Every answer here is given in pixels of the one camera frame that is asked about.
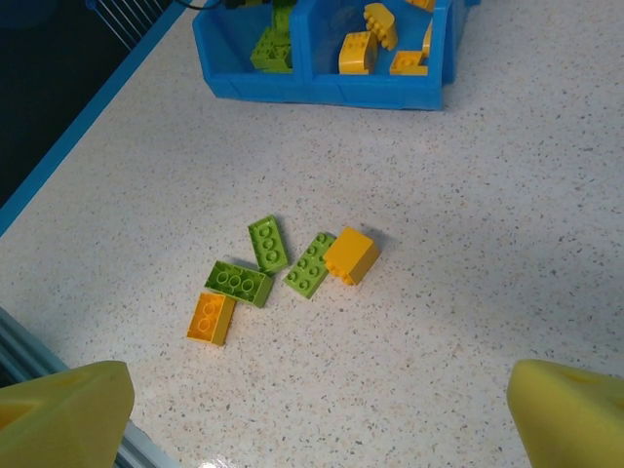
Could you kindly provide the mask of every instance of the blue plastic bin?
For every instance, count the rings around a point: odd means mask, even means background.
[[[441,109],[442,87],[455,78],[456,51],[468,9],[480,0],[438,0],[427,13],[405,0],[384,0],[397,24],[399,45],[379,48],[371,75],[338,74],[345,34],[366,31],[371,0],[298,0],[290,18],[292,73],[254,69],[250,56],[271,25],[271,5],[201,12],[193,21],[204,79],[219,98],[307,102],[389,109]],[[433,17],[427,76],[390,75],[397,51],[422,50]]]

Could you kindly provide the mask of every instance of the dark floor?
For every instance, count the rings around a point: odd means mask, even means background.
[[[0,28],[0,207],[127,54],[84,0],[59,0],[31,29]]]

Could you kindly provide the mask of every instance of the table surface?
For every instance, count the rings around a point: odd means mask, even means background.
[[[2,306],[70,366],[126,361],[183,466],[528,467],[514,362],[624,370],[624,24],[588,7],[473,9],[443,112],[215,99],[185,13],[3,236]],[[268,214],[293,257],[345,225],[381,257],[186,339]]]

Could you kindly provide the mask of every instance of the yellow lego brick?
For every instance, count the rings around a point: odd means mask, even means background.
[[[222,346],[236,301],[223,294],[202,292],[186,336]]]
[[[377,61],[377,38],[371,32],[351,32],[344,37],[338,70],[340,74],[368,75]]]
[[[624,379],[519,361],[507,403],[533,468],[624,466]]]
[[[425,31],[425,37],[422,40],[422,54],[425,57],[429,57],[429,51],[431,51],[431,28],[433,27],[433,21],[429,22],[429,26]]]
[[[436,0],[407,0],[410,5],[421,8],[425,12],[432,13],[436,8]]]
[[[103,362],[0,389],[0,466],[110,468],[135,401],[128,368]]]
[[[377,36],[381,47],[388,51],[399,44],[397,26],[394,15],[381,3],[370,3],[364,7],[364,19],[367,21],[367,30]]]
[[[346,227],[324,255],[325,266],[346,285],[359,284],[379,258],[372,239]]]
[[[423,53],[420,51],[399,51],[390,65],[390,74],[426,76],[429,69],[426,65],[422,65],[423,59]]]

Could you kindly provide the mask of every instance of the green lego brick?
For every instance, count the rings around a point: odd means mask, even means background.
[[[312,294],[328,276],[329,270],[325,267],[323,255],[328,251],[333,241],[335,241],[335,237],[332,235],[319,232],[291,272],[284,278],[284,283],[306,299],[312,297]]]
[[[273,279],[259,271],[218,261],[205,286],[233,299],[262,307],[273,287]]]
[[[280,235],[280,227],[272,214],[248,227],[258,270],[274,275],[289,266],[289,257]]]
[[[292,6],[273,7],[273,31],[276,35],[284,36],[291,33],[289,19],[292,11]]]
[[[276,34],[272,28],[267,27],[255,45],[250,60],[256,70],[292,73],[291,38],[288,35]]]
[[[273,9],[293,7],[296,0],[273,0]]]

